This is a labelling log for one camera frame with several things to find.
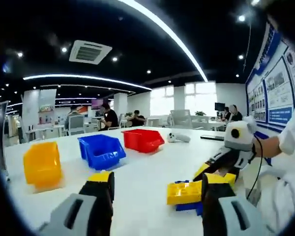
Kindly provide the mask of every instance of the person sitting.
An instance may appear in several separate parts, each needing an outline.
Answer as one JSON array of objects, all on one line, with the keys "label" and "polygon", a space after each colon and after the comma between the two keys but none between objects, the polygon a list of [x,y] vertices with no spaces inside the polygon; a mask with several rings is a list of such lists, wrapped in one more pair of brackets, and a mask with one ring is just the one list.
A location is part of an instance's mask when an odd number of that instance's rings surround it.
[{"label": "person sitting", "polygon": [[231,117],[230,109],[228,107],[225,107],[222,121],[228,121],[230,119],[230,117]]},{"label": "person sitting", "polygon": [[78,116],[80,113],[76,110],[76,107],[71,107],[71,111],[67,115],[67,118],[64,123],[64,129],[69,129],[69,117]]},{"label": "person sitting", "polygon": [[232,121],[242,120],[242,114],[237,110],[236,105],[231,105],[229,110],[233,114]]},{"label": "person sitting", "polygon": [[110,109],[110,106],[107,103],[104,103],[102,107],[104,110],[104,119],[101,119],[105,127],[100,129],[99,131],[108,130],[111,127],[118,127],[118,117],[114,110]]},{"label": "person sitting", "polygon": [[131,127],[144,125],[146,119],[144,118],[144,116],[140,116],[139,114],[140,114],[140,111],[135,110],[134,111],[134,116],[127,119],[128,121],[132,122]]}]

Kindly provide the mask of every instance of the cable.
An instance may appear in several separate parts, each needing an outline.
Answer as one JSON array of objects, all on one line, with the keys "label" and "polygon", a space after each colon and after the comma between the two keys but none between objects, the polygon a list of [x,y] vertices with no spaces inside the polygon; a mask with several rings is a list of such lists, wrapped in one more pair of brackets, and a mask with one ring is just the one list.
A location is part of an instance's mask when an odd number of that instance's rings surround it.
[{"label": "cable", "polygon": [[258,137],[257,137],[256,135],[254,135],[254,136],[255,136],[255,138],[257,139],[258,143],[260,144],[260,148],[261,148],[261,158],[260,158],[260,166],[259,166],[259,170],[258,170],[258,173],[257,173],[257,177],[256,177],[256,180],[255,180],[254,184],[252,185],[252,187],[251,187],[251,189],[250,189],[248,195],[247,195],[247,200],[248,200],[248,198],[249,198],[249,196],[250,196],[252,190],[254,189],[254,187],[255,187],[255,185],[256,185],[256,182],[257,182],[257,180],[258,180],[258,177],[259,177],[259,174],[260,174],[260,170],[261,170],[261,165],[262,165],[262,158],[264,157],[262,144],[261,144],[260,140],[258,139]]}]

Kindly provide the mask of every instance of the white robot controller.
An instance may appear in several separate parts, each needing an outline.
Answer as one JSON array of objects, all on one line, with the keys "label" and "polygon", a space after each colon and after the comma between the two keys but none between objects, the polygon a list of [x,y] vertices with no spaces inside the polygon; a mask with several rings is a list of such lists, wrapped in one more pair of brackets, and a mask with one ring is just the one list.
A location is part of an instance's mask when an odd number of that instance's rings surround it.
[{"label": "white robot controller", "polygon": [[179,134],[179,133],[169,133],[169,135],[167,136],[167,141],[169,143],[174,143],[176,140],[180,140],[183,141],[185,143],[190,142],[190,137],[183,135],[183,134]]}]

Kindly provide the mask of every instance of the ceiling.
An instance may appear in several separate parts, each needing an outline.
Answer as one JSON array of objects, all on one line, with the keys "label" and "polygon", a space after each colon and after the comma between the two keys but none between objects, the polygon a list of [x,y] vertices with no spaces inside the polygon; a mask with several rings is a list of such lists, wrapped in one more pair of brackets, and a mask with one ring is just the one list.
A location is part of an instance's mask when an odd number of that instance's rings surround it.
[{"label": "ceiling", "polygon": [[[244,0],[218,1],[218,4],[202,0],[193,5],[181,0],[137,2],[175,32],[209,81],[245,83],[259,54],[266,20]],[[246,16],[245,22],[238,20],[242,14]],[[88,75],[149,88],[168,85],[169,80],[174,86],[203,81],[195,65],[170,36],[141,12],[118,0],[2,0],[0,24],[4,29],[7,72],[1,80],[0,99],[12,104],[21,102],[20,94],[33,87],[56,88],[57,98],[112,98],[117,92],[147,91],[84,78],[23,80],[32,75]],[[112,50],[98,65],[71,62],[75,40],[107,45]],[[61,51],[62,47],[67,48],[66,53]],[[244,55],[245,59],[239,60],[238,55]]]}]

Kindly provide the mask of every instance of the white sleeve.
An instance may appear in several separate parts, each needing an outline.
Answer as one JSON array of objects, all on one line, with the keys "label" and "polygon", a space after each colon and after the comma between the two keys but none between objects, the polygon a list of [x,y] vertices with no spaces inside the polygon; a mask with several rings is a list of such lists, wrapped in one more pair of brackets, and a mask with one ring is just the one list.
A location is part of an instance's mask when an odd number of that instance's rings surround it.
[{"label": "white sleeve", "polygon": [[283,153],[291,155],[295,150],[295,109],[285,129],[278,135],[280,149]]}]

